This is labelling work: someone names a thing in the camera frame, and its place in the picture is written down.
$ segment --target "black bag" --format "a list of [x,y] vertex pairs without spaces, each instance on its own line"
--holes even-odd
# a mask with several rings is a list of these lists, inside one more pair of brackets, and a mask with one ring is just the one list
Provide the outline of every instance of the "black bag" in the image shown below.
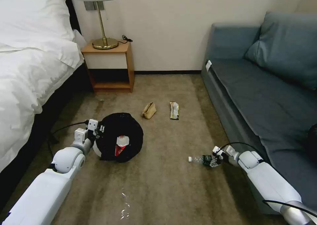
[[[143,130],[140,124],[129,113],[114,113],[105,117],[100,125],[104,132],[99,133],[96,145],[101,152],[101,160],[127,162],[138,154],[143,144]],[[129,144],[115,156],[117,137],[129,137]]]

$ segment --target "sofa armrest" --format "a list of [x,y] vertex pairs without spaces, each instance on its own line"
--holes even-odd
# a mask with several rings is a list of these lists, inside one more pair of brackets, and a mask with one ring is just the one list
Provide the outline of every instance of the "sofa armrest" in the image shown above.
[[211,27],[205,60],[242,59],[259,39],[260,26],[214,23]]

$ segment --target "wooden nightstand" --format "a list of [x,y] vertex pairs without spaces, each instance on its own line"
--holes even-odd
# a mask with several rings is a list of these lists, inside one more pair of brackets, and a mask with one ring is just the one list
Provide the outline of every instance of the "wooden nightstand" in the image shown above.
[[[109,50],[99,50],[92,47],[89,43],[82,49],[85,57],[86,66],[90,81],[95,92],[97,91],[126,91],[132,92],[134,85],[134,64],[131,51],[131,43],[119,43],[119,46]],[[103,81],[100,73],[96,71],[101,69],[119,69],[127,70],[127,78],[124,81],[113,82]]]

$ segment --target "baseboard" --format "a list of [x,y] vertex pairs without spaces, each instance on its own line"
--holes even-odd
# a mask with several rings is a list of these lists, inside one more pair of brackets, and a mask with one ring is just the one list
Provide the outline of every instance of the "baseboard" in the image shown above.
[[200,74],[201,70],[181,70],[181,71],[135,71],[136,75],[180,75],[180,74]]

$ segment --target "nightstand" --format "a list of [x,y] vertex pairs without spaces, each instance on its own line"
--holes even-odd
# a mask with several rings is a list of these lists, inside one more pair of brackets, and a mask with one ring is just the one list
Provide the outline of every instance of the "nightstand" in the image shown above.
[[[85,57],[89,78],[95,92],[133,91],[134,64],[130,42],[126,44],[119,43],[118,47],[109,50],[95,49],[90,42],[82,49],[82,53]],[[109,80],[109,72],[116,72],[115,74],[117,75],[110,77]],[[122,80],[120,76],[118,77],[118,74],[124,74],[126,77],[123,76]]]

